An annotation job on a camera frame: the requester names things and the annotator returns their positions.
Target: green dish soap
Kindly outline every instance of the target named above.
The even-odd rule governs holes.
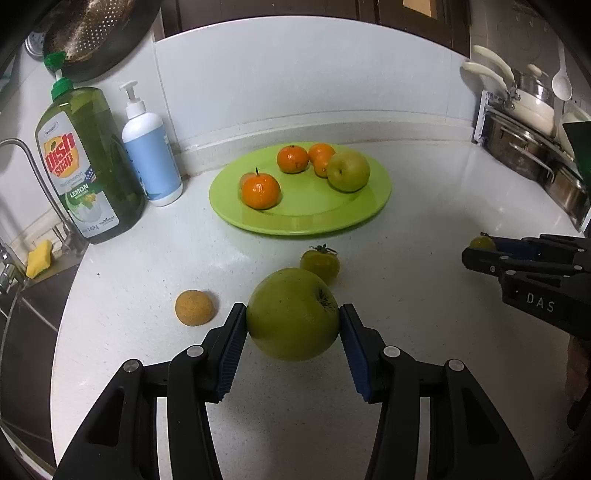
[[[58,52],[45,59],[57,81],[35,137],[62,205],[82,236],[99,244],[138,221],[145,197],[103,92],[75,89],[61,76],[65,58]]]

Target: sink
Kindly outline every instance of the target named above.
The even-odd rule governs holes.
[[[64,255],[17,291],[0,347],[0,420],[49,472],[56,467],[50,424],[53,353],[81,259]]]

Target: wooden cabinet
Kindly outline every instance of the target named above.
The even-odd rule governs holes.
[[[378,23],[469,55],[468,0],[163,0],[166,36],[238,18],[319,15]]]
[[[377,23],[470,56],[467,0],[379,0]]]
[[[164,0],[166,34],[238,18],[272,15],[319,15],[364,20],[357,0]],[[171,18],[177,10],[176,19]]]

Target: green pump cap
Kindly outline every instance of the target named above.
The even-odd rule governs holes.
[[[66,61],[66,52],[65,51],[57,51],[54,53],[50,53],[47,57],[45,57],[44,63],[45,66],[50,69],[52,72],[56,74],[56,82],[53,84],[53,88],[51,89],[51,99],[55,100],[60,95],[72,90],[74,85],[69,78],[65,78],[61,76],[61,67]]]

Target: bottle cap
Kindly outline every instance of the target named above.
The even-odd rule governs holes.
[[[65,51],[50,53],[44,59],[45,66],[56,75],[56,82],[53,84],[53,88],[51,89],[52,100],[55,100],[60,95],[63,95],[74,88],[72,81],[69,78],[63,77],[61,75],[61,68],[63,67],[65,61]]]
[[[124,83],[119,87],[119,90],[125,90],[127,92],[129,101],[127,102],[127,107],[125,107],[125,113],[127,113],[127,118],[130,120],[146,112],[145,103],[142,102],[141,98],[135,97],[134,87],[137,84],[138,82],[133,80],[131,82]]]

